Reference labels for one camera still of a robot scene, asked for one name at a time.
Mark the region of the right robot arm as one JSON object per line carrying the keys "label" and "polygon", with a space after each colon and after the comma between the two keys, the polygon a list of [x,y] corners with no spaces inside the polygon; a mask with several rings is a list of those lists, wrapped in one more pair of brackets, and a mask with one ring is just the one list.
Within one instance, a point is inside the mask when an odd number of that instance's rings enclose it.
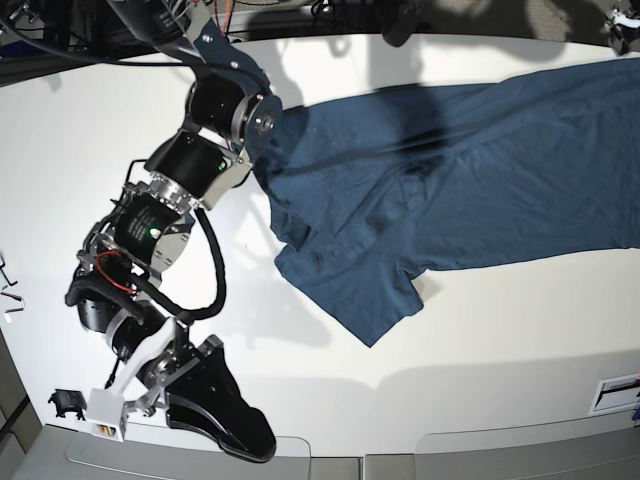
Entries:
{"label": "right robot arm", "polygon": [[[282,114],[258,63],[234,47],[201,1],[115,1],[134,37],[195,76],[180,128],[149,158],[148,182],[126,182],[113,210],[87,234],[65,297],[82,326],[101,336],[117,363],[80,411],[91,434],[123,441],[130,414],[163,411],[168,427],[209,438],[225,453],[265,463],[276,438],[251,407],[222,341],[190,341],[191,326],[218,315],[225,264],[207,214],[246,179]],[[214,264],[216,293],[187,308],[160,290],[163,273],[200,227]]]}

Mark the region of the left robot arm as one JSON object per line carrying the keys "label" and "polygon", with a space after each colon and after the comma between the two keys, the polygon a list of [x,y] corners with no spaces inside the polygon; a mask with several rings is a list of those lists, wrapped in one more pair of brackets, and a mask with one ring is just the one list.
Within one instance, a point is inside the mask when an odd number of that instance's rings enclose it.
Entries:
{"label": "left robot arm", "polygon": [[618,56],[639,51],[639,2],[637,0],[616,1],[604,11],[604,19],[609,35],[609,46]]}

